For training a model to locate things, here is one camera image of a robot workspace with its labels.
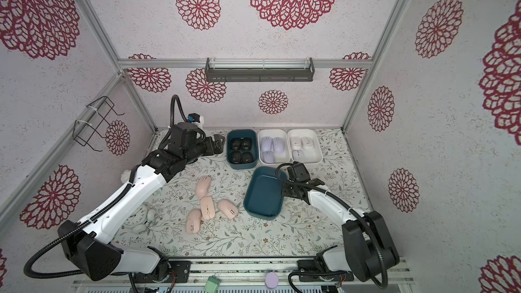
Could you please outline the large purple mouse bottom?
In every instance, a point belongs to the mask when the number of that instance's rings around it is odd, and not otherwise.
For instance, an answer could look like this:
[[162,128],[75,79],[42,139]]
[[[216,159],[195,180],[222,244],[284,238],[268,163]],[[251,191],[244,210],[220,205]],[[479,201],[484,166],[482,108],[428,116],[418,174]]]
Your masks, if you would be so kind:
[[285,152],[285,141],[281,137],[273,138],[273,151],[277,154],[283,154]]

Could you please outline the floral table mat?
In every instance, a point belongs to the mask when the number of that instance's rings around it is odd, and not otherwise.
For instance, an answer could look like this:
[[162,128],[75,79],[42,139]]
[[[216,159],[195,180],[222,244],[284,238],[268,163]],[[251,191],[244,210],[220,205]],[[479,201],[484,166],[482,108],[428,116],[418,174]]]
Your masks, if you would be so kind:
[[[285,199],[281,212],[271,221],[249,215],[244,198],[252,175],[252,170],[234,170],[225,155],[203,157],[150,196],[147,205],[157,216],[145,232],[135,234],[121,227],[115,241],[123,246],[153,246],[173,257],[312,256],[343,243],[338,225],[297,199]],[[213,200],[230,200],[239,214],[228,219],[217,212],[202,223],[199,233],[189,234],[186,219],[199,207],[195,186],[202,176],[212,179],[209,193]]]

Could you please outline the pink mouse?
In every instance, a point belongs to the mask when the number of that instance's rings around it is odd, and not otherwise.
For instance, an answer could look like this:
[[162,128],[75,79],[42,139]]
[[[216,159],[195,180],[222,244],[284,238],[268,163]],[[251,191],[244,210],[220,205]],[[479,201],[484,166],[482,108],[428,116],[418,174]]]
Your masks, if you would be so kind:
[[198,179],[198,183],[195,187],[195,195],[197,198],[202,199],[208,195],[208,190],[212,184],[212,178],[210,176],[202,176]]
[[200,199],[200,210],[202,212],[202,218],[205,221],[213,219],[216,215],[213,198],[210,196],[205,196]]
[[239,214],[237,206],[234,203],[230,202],[228,199],[221,199],[217,203],[217,208],[228,219],[234,219]]
[[200,209],[193,209],[189,212],[186,220],[186,232],[190,235],[200,232],[202,222],[202,212]]

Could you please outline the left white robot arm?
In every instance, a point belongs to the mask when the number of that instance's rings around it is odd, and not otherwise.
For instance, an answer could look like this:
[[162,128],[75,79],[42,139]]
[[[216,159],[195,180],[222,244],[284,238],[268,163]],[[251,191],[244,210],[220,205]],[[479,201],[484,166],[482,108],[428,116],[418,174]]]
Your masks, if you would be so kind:
[[83,229],[62,243],[66,258],[93,281],[112,274],[141,273],[163,281],[170,273],[169,258],[158,249],[114,244],[120,227],[154,192],[198,158],[224,151],[225,138],[215,134],[175,156],[165,149],[152,151],[131,171],[130,180],[78,222]]

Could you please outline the right white storage box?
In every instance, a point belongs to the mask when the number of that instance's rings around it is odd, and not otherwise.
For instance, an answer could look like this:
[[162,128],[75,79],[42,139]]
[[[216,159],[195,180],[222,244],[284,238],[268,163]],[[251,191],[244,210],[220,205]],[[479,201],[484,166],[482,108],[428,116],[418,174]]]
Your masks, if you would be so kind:
[[319,165],[323,161],[317,133],[311,129],[293,129],[288,132],[288,145],[292,161],[305,165]]

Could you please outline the pink mouse top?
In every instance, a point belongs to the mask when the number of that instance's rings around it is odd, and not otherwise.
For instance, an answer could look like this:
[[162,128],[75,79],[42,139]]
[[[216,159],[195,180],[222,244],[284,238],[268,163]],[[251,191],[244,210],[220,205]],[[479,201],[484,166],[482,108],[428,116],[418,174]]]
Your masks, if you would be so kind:
[[195,195],[197,198],[202,199],[208,195],[208,190],[212,184],[212,178],[210,176],[202,176],[198,179],[198,183],[195,187]]

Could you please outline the green connector block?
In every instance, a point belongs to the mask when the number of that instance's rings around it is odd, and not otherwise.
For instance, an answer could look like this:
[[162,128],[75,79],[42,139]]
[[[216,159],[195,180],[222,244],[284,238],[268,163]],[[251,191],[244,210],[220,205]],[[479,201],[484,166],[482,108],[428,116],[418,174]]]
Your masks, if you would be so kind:
[[220,283],[221,283],[220,279],[218,279],[214,276],[210,276],[207,279],[206,284],[204,286],[204,292],[205,293],[217,293]]

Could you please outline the left white storage box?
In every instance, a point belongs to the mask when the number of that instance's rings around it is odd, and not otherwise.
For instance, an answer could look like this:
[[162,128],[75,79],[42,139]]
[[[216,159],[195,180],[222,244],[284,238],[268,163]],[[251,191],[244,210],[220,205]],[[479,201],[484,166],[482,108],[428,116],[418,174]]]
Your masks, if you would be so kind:
[[288,135],[282,129],[260,130],[257,134],[259,157],[263,165],[276,167],[292,159]]

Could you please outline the white mouse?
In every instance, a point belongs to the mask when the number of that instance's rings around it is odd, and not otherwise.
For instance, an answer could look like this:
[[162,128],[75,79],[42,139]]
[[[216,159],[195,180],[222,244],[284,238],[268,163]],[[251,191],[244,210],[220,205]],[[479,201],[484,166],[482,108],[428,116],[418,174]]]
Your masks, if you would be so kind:
[[305,162],[305,153],[303,150],[297,149],[292,151],[293,160],[296,162]]
[[302,142],[302,148],[304,148],[304,149],[313,149],[315,146],[313,138],[308,137],[308,136],[302,137],[301,142]]
[[298,136],[290,137],[290,147],[293,151],[302,149],[302,140]]

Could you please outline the black mouse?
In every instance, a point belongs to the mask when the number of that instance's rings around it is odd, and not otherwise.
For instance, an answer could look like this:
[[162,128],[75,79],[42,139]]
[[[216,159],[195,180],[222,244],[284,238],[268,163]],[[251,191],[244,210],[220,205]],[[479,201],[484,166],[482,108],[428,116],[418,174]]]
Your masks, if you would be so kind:
[[230,149],[232,151],[240,151],[242,149],[242,139],[233,138],[230,142]]
[[239,151],[233,151],[229,156],[229,161],[232,164],[240,164],[242,161],[242,154]]
[[252,139],[242,138],[242,149],[243,151],[250,151],[252,149]]
[[254,161],[254,157],[250,152],[244,152],[241,154],[241,163],[242,164],[250,164]]

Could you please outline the purple round cap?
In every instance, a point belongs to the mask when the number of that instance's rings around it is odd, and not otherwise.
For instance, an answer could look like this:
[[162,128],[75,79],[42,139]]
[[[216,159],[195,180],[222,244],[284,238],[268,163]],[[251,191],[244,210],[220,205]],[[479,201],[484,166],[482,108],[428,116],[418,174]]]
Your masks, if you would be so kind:
[[279,277],[275,272],[269,272],[265,276],[265,287],[268,290],[275,290],[279,285]]

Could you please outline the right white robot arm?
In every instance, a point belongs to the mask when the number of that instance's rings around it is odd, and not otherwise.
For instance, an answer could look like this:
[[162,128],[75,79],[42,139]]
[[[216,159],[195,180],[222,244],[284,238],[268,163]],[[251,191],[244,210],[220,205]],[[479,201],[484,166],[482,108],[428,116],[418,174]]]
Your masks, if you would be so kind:
[[308,183],[285,181],[281,194],[317,208],[341,229],[343,243],[316,256],[316,268],[324,270],[324,276],[345,273],[361,282],[371,280],[381,289],[387,287],[388,269],[396,266],[400,257],[378,212],[351,207],[318,179]]

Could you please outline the teal storage box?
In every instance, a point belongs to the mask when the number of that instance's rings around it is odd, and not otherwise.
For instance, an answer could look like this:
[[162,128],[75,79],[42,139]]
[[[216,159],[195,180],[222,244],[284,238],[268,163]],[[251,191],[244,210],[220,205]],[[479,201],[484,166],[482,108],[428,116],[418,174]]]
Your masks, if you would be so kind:
[[232,130],[227,134],[227,162],[234,170],[249,170],[259,162],[258,142],[254,130]]
[[255,218],[272,221],[282,211],[284,197],[283,183],[275,175],[275,168],[257,168],[248,185],[244,198],[244,209]]

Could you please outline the white storage box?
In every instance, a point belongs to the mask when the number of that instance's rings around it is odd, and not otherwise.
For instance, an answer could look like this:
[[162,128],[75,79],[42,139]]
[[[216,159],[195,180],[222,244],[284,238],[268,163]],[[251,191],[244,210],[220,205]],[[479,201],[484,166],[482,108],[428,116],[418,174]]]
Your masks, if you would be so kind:
[[276,167],[292,159],[288,135],[282,129],[260,130],[257,134],[259,157],[263,165]]
[[305,165],[319,165],[323,161],[317,133],[311,129],[293,129],[288,132],[288,145],[292,161]]

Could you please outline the white plush dog toy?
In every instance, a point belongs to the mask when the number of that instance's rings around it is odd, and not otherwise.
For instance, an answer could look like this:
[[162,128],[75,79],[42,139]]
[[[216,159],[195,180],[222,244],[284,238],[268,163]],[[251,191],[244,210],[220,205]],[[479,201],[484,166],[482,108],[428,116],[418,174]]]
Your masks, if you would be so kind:
[[130,179],[130,175],[131,175],[131,170],[124,170],[120,176],[120,180],[122,182],[122,184],[126,184],[129,179]]

